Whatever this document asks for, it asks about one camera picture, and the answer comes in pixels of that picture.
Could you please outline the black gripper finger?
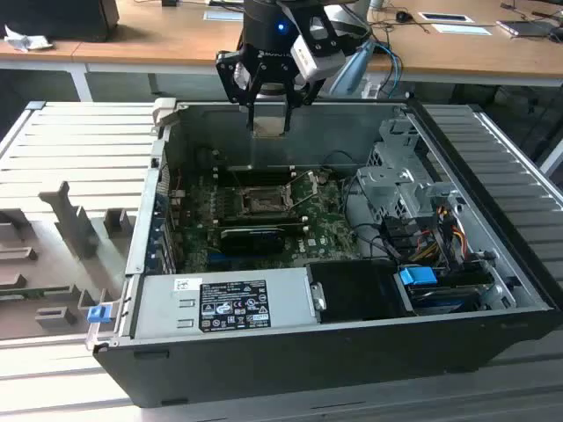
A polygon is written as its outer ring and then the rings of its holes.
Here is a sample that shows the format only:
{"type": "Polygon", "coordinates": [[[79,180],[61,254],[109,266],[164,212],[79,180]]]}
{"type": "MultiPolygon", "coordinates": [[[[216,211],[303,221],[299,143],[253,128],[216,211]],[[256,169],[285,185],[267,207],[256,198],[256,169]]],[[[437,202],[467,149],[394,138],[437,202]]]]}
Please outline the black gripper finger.
{"type": "Polygon", "coordinates": [[[318,96],[325,79],[319,79],[316,81],[305,82],[304,86],[300,89],[296,89],[296,79],[301,76],[298,69],[293,70],[293,75],[290,79],[283,81],[283,86],[286,95],[285,101],[285,118],[284,118],[284,132],[290,130],[290,121],[293,110],[301,106],[310,106],[313,101],[318,96]]]}
{"type": "Polygon", "coordinates": [[[253,131],[254,103],[264,83],[265,63],[256,48],[240,48],[236,52],[220,51],[216,55],[216,70],[232,104],[247,108],[246,126],[253,131]],[[236,82],[235,70],[241,65],[249,74],[245,88],[236,82]]]}

